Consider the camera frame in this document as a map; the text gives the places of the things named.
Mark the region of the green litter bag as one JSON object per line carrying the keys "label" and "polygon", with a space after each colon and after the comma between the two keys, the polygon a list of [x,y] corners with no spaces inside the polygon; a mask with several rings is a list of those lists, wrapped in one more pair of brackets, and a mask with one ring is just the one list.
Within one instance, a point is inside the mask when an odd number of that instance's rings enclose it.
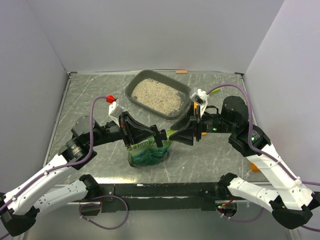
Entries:
{"label": "green litter bag", "polygon": [[169,137],[175,132],[175,130],[168,130],[166,132],[167,140],[162,142],[162,147],[157,147],[153,137],[127,147],[129,165],[131,167],[147,167],[163,162],[170,155],[169,148],[173,141],[169,140]]}

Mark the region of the black T-shaped bracket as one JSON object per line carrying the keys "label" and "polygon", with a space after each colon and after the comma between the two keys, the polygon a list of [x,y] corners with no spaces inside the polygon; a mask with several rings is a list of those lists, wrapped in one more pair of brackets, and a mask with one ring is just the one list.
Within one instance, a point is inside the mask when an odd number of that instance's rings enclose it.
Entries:
{"label": "black T-shaped bracket", "polygon": [[164,129],[158,130],[158,127],[154,124],[150,126],[150,130],[154,132],[153,138],[155,140],[156,146],[158,148],[163,147],[163,141],[166,141],[167,138],[167,133]]}

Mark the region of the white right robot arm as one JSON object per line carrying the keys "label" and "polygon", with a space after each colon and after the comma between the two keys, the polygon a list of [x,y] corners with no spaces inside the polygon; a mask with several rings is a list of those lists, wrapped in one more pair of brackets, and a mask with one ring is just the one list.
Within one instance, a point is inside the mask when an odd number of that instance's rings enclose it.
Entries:
{"label": "white right robot arm", "polygon": [[202,133],[229,134],[228,142],[243,157],[263,173],[273,186],[267,189],[247,182],[233,173],[218,181],[218,193],[223,199],[239,197],[253,202],[272,213],[274,219],[287,229],[307,224],[312,210],[320,205],[320,194],[309,189],[288,169],[267,135],[256,125],[249,133],[249,112],[239,96],[224,99],[216,113],[200,114],[199,107],[189,111],[171,126],[169,137],[189,146],[201,139]]}

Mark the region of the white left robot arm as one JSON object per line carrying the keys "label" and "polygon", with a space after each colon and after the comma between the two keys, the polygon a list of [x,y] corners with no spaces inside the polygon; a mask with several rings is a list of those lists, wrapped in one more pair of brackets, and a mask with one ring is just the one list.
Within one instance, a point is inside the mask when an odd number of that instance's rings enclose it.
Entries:
{"label": "white left robot arm", "polygon": [[75,173],[96,157],[95,146],[123,141],[130,147],[150,137],[158,146],[167,138],[156,125],[146,126],[123,112],[116,121],[100,126],[92,117],[80,117],[71,130],[72,138],[53,159],[34,176],[17,188],[0,195],[0,220],[8,235],[15,237],[27,232],[36,218],[55,208],[77,200],[95,200],[100,186],[90,174],[75,182],[52,190],[60,180]]}

